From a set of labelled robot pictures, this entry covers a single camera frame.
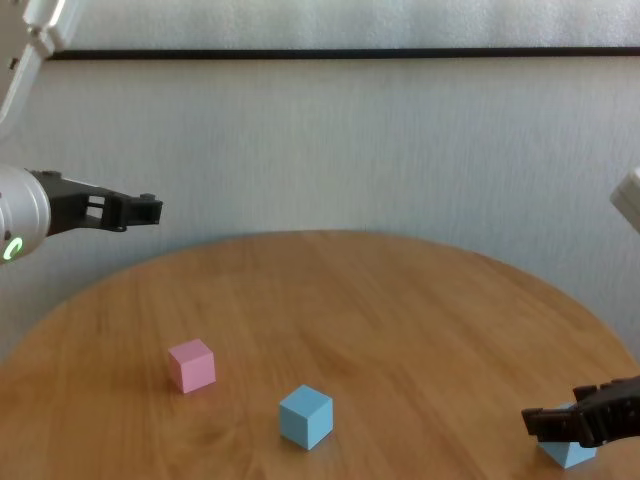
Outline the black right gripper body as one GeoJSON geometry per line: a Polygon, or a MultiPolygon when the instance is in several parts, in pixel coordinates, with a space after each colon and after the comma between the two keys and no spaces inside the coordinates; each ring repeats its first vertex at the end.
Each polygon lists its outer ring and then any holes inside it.
{"type": "Polygon", "coordinates": [[[639,377],[575,387],[572,409],[579,443],[585,447],[639,436],[639,377]]]}

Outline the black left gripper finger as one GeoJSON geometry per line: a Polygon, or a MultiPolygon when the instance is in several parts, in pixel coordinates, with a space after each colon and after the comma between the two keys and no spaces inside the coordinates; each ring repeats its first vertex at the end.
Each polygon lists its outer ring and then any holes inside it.
{"type": "Polygon", "coordinates": [[[156,225],[160,222],[162,208],[163,202],[153,194],[144,193],[138,197],[128,196],[122,201],[119,225],[156,225]]]}

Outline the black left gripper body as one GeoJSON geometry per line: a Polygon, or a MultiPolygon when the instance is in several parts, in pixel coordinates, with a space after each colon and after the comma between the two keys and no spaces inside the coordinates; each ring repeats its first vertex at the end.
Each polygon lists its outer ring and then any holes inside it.
{"type": "Polygon", "coordinates": [[[52,236],[74,229],[123,232],[125,195],[77,180],[57,171],[23,170],[27,189],[23,234],[52,236]]]}

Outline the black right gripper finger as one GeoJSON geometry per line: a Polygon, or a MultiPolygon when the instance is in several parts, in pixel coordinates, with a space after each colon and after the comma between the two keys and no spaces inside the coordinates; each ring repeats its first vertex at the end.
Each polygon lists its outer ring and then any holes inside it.
{"type": "Polygon", "coordinates": [[[569,405],[562,408],[525,408],[521,411],[527,433],[540,442],[586,442],[581,415],[584,408],[569,405]]]}

